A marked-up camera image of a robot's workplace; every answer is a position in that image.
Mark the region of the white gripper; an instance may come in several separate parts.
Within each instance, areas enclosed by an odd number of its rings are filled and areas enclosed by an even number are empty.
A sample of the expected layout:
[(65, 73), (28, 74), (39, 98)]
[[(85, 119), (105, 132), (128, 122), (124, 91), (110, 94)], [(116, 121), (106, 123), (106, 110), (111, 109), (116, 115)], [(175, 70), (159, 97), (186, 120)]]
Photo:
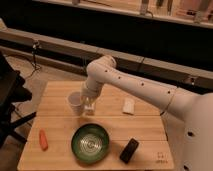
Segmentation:
[(84, 106), (84, 113), (86, 115), (93, 115), (95, 113), (95, 106), (97, 99), (101, 94), (102, 87), (89, 88), (85, 83), (82, 84), (81, 98)]

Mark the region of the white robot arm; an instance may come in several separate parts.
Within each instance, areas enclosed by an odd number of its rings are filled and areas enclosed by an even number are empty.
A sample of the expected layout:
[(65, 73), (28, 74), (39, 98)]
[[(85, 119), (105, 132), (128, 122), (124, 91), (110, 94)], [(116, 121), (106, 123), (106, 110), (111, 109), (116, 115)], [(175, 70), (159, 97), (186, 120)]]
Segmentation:
[(213, 93), (203, 95), (116, 69), (105, 55), (87, 65), (82, 97), (95, 101), (105, 84), (167, 111), (185, 123), (180, 171), (213, 171)]

